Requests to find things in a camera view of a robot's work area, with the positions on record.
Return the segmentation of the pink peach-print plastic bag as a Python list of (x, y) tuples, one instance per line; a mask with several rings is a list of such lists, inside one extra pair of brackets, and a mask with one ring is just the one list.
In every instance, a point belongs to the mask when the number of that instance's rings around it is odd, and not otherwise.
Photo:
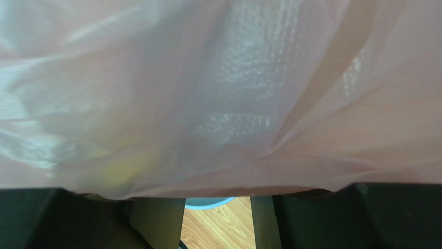
[(441, 1), (1, 1), (1, 187), (441, 183)]

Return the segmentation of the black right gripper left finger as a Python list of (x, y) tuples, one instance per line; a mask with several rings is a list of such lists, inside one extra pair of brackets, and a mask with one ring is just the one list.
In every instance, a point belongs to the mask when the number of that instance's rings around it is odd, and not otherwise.
[(1, 190), (1, 248), (184, 248), (184, 199)]

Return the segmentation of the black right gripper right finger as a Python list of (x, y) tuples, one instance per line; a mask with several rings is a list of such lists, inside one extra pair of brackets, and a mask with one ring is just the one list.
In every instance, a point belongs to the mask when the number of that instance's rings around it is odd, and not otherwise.
[(257, 248), (441, 248), (441, 185), (251, 197)]

